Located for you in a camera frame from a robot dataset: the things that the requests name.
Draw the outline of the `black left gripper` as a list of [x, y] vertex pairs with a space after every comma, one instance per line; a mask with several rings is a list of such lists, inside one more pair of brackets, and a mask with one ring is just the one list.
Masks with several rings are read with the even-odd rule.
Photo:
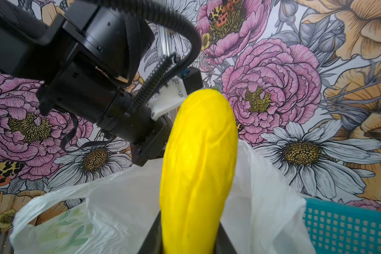
[[127, 91], [154, 40], [147, 22], [76, 1], [52, 27], [57, 30], [60, 64], [37, 92], [40, 113], [67, 112], [96, 124], [107, 138], [124, 139], [131, 145], [135, 165], [161, 157], [171, 121], [153, 120], [145, 105], [131, 110], [134, 96]]

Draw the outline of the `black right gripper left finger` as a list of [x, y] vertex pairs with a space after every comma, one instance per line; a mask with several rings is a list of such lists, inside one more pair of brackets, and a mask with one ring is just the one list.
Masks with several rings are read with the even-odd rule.
[[138, 254], [163, 254], [161, 212], [156, 216]]

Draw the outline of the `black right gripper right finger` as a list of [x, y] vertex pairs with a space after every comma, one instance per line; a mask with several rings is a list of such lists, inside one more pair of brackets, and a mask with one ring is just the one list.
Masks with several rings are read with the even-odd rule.
[[219, 224], [218, 234], [215, 241], [214, 254], [237, 254], [222, 223]]

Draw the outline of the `white translucent plastic bag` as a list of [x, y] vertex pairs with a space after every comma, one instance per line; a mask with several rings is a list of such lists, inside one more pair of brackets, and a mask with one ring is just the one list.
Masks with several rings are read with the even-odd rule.
[[[137, 254], [159, 213], [162, 160], [66, 187], [24, 206], [13, 222], [17, 254]], [[245, 142], [221, 223], [237, 254], [313, 254], [306, 200]]]

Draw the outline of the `yellow banana fruit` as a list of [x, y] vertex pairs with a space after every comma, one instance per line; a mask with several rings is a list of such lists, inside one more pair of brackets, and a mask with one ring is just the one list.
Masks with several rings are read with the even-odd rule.
[[211, 254], [237, 161], [238, 133], [216, 90], [181, 105], [163, 159], [160, 211], [165, 254]]

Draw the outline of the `teal plastic mesh basket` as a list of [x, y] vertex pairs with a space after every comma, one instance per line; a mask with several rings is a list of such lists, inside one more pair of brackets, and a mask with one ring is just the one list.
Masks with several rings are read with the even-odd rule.
[[381, 202], [307, 199], [303, 219], [318, 254], [381, 254]]

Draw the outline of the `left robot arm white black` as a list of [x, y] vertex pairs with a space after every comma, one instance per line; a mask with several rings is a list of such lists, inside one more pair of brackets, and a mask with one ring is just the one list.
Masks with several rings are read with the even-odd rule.
[[42, 80], [36, 96], [42, 115], [69, 113], [73, 128], [61, 134], [61, 148], [76, 136], [78, 118], [95, 123], [106, 141], [128, 141], [135, 165], [161, 158], [171, 130], [167, 117], [130, 108], [127, 91], [154, 41], [147, 22], [132, 14], [75, 2], [45, 25], [9, 1], [0, 1], [0, 70]]

